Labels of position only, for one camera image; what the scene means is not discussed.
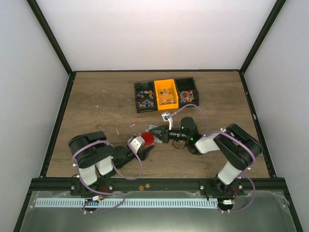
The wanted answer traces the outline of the light blue slotted scoop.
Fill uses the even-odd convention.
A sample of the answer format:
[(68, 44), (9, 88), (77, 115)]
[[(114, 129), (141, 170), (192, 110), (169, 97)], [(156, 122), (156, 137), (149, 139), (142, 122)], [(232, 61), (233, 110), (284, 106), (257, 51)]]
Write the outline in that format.
[[(149, 132), (151, 129), (156, 128), (156, 127), (157, 127), (156, 125), (150, 124), (149, 127), (148, 127), (148, 132)], [(162, 143), (162, 141), (161, 141), (160, 139), (156, 138), (156, 137), (154, 137), (154, 141), (155, 141), (156, 143)]]

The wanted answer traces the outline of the red jar lid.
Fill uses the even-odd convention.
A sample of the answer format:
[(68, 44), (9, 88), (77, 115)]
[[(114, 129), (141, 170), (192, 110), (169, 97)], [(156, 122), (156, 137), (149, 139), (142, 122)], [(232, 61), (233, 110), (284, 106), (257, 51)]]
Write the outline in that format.
[(154, 138), (154, 136), (153, 136), (151, 133), (149, 133), (149, 132), (144, 132), (144, 133), (141, 135), (141, 137), (142, 137), (143, 140), (145, 141), (145, 143), (144, 143), (145, 146), (150, 146), (150, 145), (152, 145), (152, 144), (154, 143), (155, 138)]

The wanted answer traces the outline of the orange candy bin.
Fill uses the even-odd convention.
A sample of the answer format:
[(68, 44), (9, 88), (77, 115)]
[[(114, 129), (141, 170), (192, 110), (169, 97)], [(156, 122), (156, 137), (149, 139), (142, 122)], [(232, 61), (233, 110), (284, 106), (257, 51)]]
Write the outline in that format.
[(178, 109), (178, 92), (174, 79), (155, 80), (155, 94), (159, 111)]

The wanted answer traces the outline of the black candy bin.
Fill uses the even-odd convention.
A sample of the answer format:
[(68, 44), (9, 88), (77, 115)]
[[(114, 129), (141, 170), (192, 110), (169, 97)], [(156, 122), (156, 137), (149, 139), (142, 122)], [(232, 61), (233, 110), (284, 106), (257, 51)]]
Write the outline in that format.
[(154, 81), (135, 83), (134, 92), (137, 113), (158, 110)]
[(193, 77), (174, 79), (178, 93), (179, 108), (194, 104), (199, 106), (199, 92)]

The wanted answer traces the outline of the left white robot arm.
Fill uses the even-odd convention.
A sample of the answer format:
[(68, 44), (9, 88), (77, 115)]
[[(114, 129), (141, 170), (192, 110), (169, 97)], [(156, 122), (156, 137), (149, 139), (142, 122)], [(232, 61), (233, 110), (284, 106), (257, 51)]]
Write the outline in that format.
[(87, 195), (98, 191), (98, 177), (112, 177), (120, 169), (136, 159), (146, 160), (154, 148), (154, 136), (149, 132), (133, 135), (126, 146), (113, 146), (102, 131), (73, 137), (68, 145), (72, 153), (73, 165), (77, 167), (77, 176), (83, 180), (82, 190)]

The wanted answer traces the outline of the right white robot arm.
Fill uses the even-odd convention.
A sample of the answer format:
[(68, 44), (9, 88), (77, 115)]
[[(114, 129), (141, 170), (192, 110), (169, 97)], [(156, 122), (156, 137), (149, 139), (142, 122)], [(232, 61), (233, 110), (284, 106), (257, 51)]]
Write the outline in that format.
[(233, 181), (244, 170), (249, 169), (263, 153), (262, 145), (237, 124), (231, 124), (220, 132), (206, 136), (198, 132), (192, 117), (184, 117), (179, 128), (161, 125), (149, 132), (163, 143), (170, 140), (185, 142), (193, 155), (220, 150), (227, 162), (216, 175), (214, 188), (221, 195), (227, 194), (232, 189)]

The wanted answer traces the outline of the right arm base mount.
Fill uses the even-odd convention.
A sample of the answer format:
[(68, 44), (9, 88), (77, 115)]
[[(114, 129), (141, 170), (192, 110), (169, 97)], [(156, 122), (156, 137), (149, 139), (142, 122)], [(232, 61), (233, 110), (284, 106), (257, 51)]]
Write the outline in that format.
[(243, 190), (239, 188), (240, 182), (238, 180), (232, 181), (231, 184), (224, 184), (216, 175), (214, 178), (201, 179), (198, 182), (200, 194), (207, 198), (233, 197), (236, 195), (243, 195)]

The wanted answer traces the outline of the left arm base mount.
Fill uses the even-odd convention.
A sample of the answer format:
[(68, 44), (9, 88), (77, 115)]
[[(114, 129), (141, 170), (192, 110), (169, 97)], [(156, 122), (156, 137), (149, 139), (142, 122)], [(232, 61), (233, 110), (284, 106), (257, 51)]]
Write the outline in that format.
[(71, 184), (70, 193), (72, 196), (95, 196), (105, 193), (107, 196), (111, 196), (113, 192), (113, 180), (99, 178), (94, 184), (85, 187), (79, 178), (69, 178)]

